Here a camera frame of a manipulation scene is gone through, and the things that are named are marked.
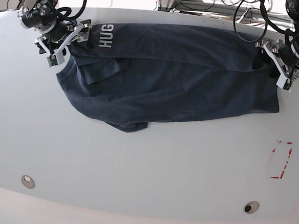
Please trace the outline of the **left-side robot arm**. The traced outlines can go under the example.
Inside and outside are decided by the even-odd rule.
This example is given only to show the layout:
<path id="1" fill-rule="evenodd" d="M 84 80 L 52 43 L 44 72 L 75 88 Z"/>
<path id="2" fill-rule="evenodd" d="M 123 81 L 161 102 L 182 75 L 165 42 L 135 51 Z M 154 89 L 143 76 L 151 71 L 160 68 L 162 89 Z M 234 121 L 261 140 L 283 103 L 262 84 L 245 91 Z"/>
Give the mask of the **left-side robot arm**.
<path id="1" fill-rule="evenodd" d="M 291 91 L 294 82 L 299 77 L 299 0 L 286 0 L 285 7 L 288 16 L 293 20 L 294 31 L 282 30 L 270 19 L 266 11 L 265 0 L 259 0 L 259 12 L 262 16 L 264 30 L 260 37 L 249 40 L 242 37 L 237 30 L 237 24 L 244 18 L 247 12 L 238 16 L 238 11 L 233 14 L 233 29 L 236 36 L 246 42 L 253 43 L 261 49 L 262 53 L 270 58 L 279 72 L 276 85 L 286 91 Z M 90 32 L 85 29 L 91 28 L 90 20 L 78 25 L 65 27 L 61 31 L 57 23 L 54 23 L 49 31 L 41 32 L 41 36 L 35 41 L 41 53 L 46 53 L 48 63 L 51 66 L 60 65 L 64 62 L 64 49 L 72 42 L 88 41 Z"/>

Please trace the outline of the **right-side robot arm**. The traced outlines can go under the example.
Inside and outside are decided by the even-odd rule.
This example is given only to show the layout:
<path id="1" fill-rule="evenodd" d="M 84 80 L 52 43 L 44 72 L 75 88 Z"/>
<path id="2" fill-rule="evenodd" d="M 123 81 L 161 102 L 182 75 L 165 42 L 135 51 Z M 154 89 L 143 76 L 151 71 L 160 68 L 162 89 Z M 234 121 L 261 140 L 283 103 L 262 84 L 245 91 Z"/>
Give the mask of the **right-side robot arm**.
<path id="1" fill-rule="evenodd" d="M 56 8 L 58 0 L 23 0 L 18 9 L 18 18 L 25 29 L 40 33 L 35 40 L 40 54 L 45 54 L 50 66 L 65 61 L 66 47 L 71 43 L 86 42 L 92 29 L 90 19 L 78 22 L 88 0 L 83 0 L 79 11 L 71 16 L 69 7 Z"/>

